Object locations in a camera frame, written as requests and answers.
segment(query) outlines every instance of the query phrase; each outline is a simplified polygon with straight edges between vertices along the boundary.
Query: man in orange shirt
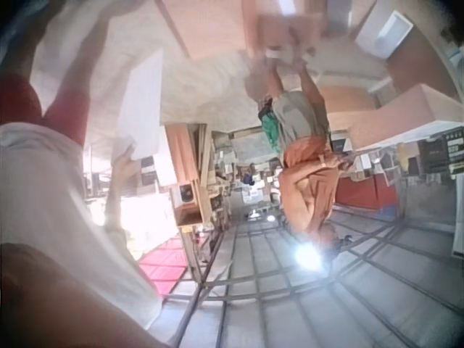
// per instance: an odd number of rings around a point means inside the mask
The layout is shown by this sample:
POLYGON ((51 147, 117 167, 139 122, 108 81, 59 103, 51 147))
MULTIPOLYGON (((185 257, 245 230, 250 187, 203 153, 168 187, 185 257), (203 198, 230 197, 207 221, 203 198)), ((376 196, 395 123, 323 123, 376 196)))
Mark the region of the man in orange shirt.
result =
MULTIPOLYGON (((298 45, 293 30, 291 34, 298 45)), ((308 74, 305 61, 298 54, 295 57, 293 66, 302 90, 290 92, 283 89, 277 59, 267 59, 268 91, 279 121, 279 146, 285 167, 279 175, 283 211, 293 229, 307 233, 320 249, 329 251, 340 240, 327 219, 334 204, 339 173, 349 163, 328 145, 324 98, 308 74)))

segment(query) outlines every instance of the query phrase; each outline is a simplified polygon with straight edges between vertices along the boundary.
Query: person in white shirt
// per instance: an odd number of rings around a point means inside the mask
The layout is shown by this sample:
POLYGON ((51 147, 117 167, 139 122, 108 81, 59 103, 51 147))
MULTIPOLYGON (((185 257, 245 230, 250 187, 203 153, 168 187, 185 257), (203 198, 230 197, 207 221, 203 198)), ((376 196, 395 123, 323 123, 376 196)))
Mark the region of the person in white shirt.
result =
POLYGON ((106 228, 83 199, 91 76, 109 21, 141 2, 117 0, 101 11, 42 114, 32 61, 63 3, 49 0, 34 15, 0 67, 1 327, 19 347, 163 347, 144 331, 162 299, 131 259, 119 222, 133 150, 115 163, 106 228))

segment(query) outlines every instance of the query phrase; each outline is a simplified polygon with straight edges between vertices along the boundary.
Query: bright light bulb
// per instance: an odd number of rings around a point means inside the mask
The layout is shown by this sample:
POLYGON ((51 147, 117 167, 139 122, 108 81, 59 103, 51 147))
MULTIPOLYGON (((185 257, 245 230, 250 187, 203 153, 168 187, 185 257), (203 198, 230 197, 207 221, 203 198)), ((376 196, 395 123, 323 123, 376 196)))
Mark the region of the bright light bulb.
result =
POLYGON ((322 258, 311 244, 301 245, 297 249, 296 259, 300 266, 308 270, 322 269, 322 258))

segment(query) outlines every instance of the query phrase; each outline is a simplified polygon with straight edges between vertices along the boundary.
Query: person in background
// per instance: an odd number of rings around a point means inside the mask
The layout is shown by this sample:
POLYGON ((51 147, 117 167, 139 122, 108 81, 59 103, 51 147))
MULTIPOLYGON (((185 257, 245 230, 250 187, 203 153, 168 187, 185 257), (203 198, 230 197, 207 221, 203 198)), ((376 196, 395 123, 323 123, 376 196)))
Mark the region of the person in background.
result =
POLYGON ((277 71, 278 60, 268 49, 266 59, 268 93, 278 121, 278 142, 283 152, 284 170, 279 175, 283 211, 291 227, 306 233, 324 252, 339 245, 339 237, 327 222, 335 200, 341 170, 349 163, 334 154, 330 147, 326 103, 308 74, 294 39, 293 67, 301 80, 301 91, 285 91, 277 71))
POLYGON ((143 2, 116 0, 100 12, 43 115, 30 74, 64 3, 49 0, 31 15, 0 67, 2 338, 13 347, 163 347, 144 331, 162 299, 120 228, 120 188, 134 173, 133 150, 114 164, 106 230, 94 224, 83 196, 91 76, 110 20, 143 2))

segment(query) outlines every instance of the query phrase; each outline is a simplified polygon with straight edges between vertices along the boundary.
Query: orange shirt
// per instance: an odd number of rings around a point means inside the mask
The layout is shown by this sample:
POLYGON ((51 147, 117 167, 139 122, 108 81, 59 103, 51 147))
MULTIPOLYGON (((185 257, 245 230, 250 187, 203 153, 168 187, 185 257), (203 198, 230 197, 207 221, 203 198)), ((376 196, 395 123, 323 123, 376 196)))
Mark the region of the orange shirt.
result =
MULTIPOLYGON (((323 136, 301 138, 287 147, 283 158, 287 167, 293 167, 302 162, 315 161, 319 155, 331 151, 323 136)), ((335 201, 336 187, 339 180, 339 170, 324 168, 308 175, 297 183, 297 187, 308 206, 311 215, 306 231, 316 231, 322 226, 331 213, 335 201)), ((292 197, 282 191, 283 211, 292 226, 301 226, 299 216, 289 209, 292 197)))

